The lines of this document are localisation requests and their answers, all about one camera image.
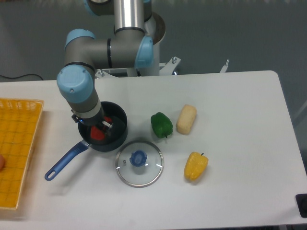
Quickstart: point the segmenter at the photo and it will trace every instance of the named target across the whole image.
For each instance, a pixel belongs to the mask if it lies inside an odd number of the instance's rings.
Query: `saucepan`
[[[112,120],[110,133],[103,140],[91,138],[91,127],[78,123],[78,130],[83,138],[82,141],[72,147],[46,174],[47,181],[53,180],[60,171],[79,153],[89,149],[89,147],[100,152],[109,152],[117,149],[126,140],[128,134],[127,116],[125,111],[113,102],[101,102],[106,116]]]

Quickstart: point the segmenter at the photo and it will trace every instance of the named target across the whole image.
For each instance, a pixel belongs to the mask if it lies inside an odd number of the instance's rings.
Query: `yellow basket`
[[[0,208],[16,209],[44,101],[0,98]]]

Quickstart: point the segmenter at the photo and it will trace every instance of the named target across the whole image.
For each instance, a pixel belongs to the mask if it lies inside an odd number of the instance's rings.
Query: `white table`
[[[0,84],[0,97],[45,101],[20,206],[0,211],[6,230],[157,230],[307,223],[295,195],[307,177],[283,92],[272,71],[99,79],[98,95],[123,107],[128,141],[142,138],[162,151],[165,168],[146,188],[124,184],[117,150],[89,149],[51,182],[45,173],[82,140],[55,81]],[[184,104],[198,114],[188,136],[157,139],[150,117],[175,125]],[[197,183],[183,177],[192,151],[209,165]]]

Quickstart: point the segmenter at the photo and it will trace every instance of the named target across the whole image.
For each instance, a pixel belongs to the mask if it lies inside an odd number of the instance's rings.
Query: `glass lid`
[[[149,141],[131,141],[116,156],[116,171],[132,187],[146,187],[161,175],[164,160],[159,148]]]

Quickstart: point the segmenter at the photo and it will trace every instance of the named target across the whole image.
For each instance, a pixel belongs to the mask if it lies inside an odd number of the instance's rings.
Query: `metal bracket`
[[[181,62],[181,59],[178,57],[172,57],[167,63],[160,63],[160,76],[169,76],[169,75],[177,75],[175,69]],[[118,69],[98,69],[95,78],[115,78],[114,75],[125,75],[127,74],[126,68],[118,68]]]
[[[173,75],[176,67],[181,62],[181,59],[178,57],[172,57],[170,61],[160,70],[160,76],[169,76]]]

